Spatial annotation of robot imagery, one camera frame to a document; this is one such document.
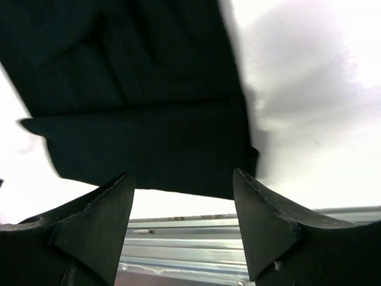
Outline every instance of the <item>metal track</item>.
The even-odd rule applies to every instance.
[[[381,207],[318,211],[356,222],[381,220]],[[120,259],[119,275],[123,272],[173,278],[176,285],[246,285],[238,219],[226,214],[132,220]]]

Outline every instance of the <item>black garment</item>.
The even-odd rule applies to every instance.
[[[0,41],[63,178],[233,198],[233,169],[253,173],[217,1],[0,0]]]

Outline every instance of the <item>black plastic part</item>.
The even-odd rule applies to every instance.
[[[127,173],[18,225],[0,226],[0,285],[114,285],[134,189]]]
[[[240,170],[233,183],[249,276],[257,286],[381,285],[381,222],[322,215]]]

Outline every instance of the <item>aluminum rail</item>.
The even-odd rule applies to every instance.
[[[354,222],[381,220],[381,207],[318,212]],[[166,284],[175,279],[173,285],[247,285],[236,214],[131,220],[117,281],[136,274],[170,278]]]

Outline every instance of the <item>dark cloth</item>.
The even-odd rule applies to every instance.
[[[253,175],[217,1],[0,0],[0,61],[63,178],[233,198]]]

